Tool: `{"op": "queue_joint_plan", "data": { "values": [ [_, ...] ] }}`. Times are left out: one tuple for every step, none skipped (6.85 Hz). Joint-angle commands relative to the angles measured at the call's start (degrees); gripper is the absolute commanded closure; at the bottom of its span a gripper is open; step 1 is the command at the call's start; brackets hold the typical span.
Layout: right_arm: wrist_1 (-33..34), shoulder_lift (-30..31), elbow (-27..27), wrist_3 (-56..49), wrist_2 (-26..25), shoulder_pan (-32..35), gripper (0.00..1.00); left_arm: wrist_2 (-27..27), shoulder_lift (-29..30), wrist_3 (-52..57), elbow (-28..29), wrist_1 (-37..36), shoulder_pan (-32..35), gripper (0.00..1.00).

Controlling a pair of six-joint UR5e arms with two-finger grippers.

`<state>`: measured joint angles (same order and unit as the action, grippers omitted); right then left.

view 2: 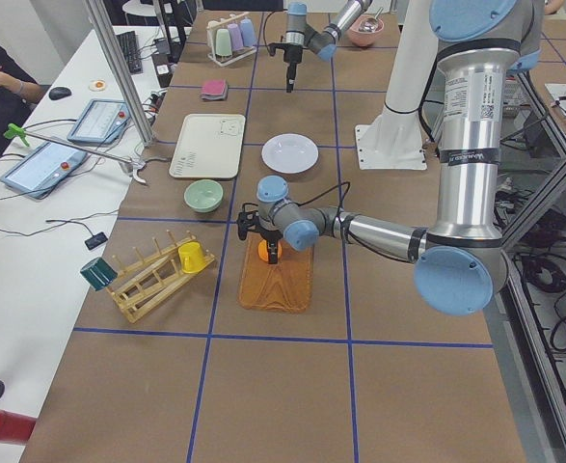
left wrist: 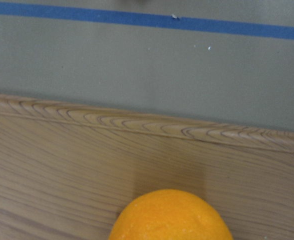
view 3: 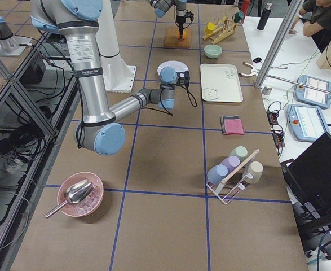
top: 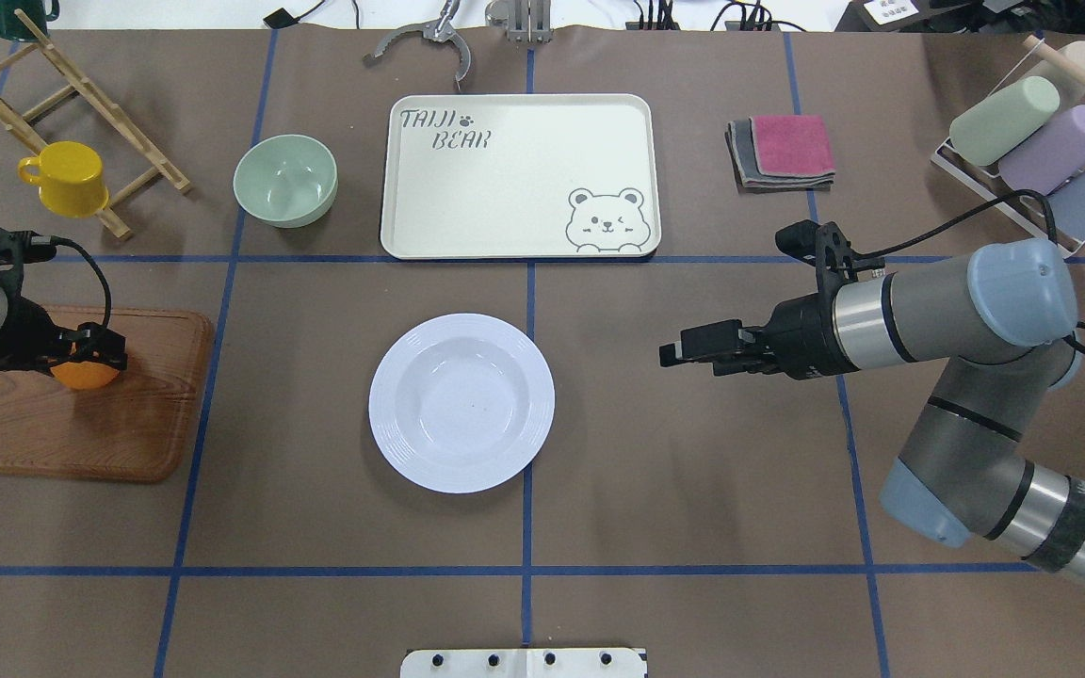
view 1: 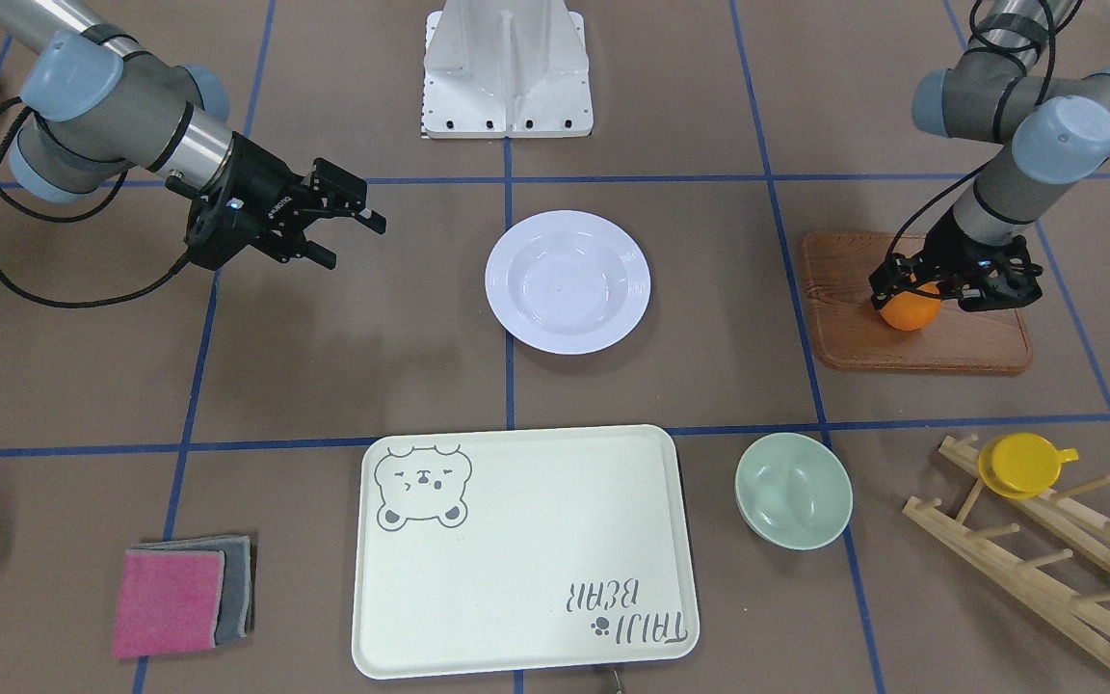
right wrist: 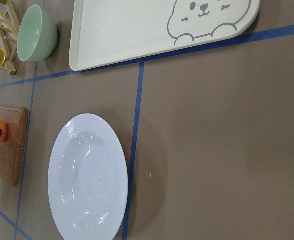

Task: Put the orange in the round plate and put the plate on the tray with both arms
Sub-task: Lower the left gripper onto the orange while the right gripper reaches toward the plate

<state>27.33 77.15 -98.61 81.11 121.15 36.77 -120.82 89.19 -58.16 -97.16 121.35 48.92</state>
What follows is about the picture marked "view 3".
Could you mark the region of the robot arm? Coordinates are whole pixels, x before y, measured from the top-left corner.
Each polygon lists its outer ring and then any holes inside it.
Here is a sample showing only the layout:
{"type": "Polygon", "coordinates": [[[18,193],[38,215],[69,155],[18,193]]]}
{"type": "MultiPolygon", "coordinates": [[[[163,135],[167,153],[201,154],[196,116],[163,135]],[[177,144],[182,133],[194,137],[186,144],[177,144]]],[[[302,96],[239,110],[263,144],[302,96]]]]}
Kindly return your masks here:
{"type": "Polygon", "coordinates": [[[148,3],[154,9],[158,18],[162,18],[172,7],[174,7],[174,21],[178,28],[178,39],[186,37],[185,29],[194,20],[194,13],[187,8],[186,0],[149,0],[148,3]]]}
{"type": "Polygon", "coordinates": [[[115,154],[126,139],[121,119],[148,104],[169,113],[174,107],[176,88],[189,87],[188,67],[170,62],[158,68],[158,89],[140,89],[110,106],[107,91],[132,82],[135,76],[135,67],[126,65],[120,56],[111,3],[32,1],[31,19],[35,28],[66,39],[81,98],[82,119],[74,132],[78,147],[100,155],[115,154]]]}

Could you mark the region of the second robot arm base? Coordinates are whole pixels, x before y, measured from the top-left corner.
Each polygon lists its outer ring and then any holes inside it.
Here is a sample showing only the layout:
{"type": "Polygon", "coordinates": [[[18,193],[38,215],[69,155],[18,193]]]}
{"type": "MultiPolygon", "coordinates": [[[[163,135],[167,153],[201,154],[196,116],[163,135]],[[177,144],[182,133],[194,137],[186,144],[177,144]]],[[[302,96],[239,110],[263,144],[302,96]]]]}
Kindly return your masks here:
{"type": "Polygon", "coordinates": [[[23,51],[5,19],[0,16],[0,55],[19,56],[23,51]]]}

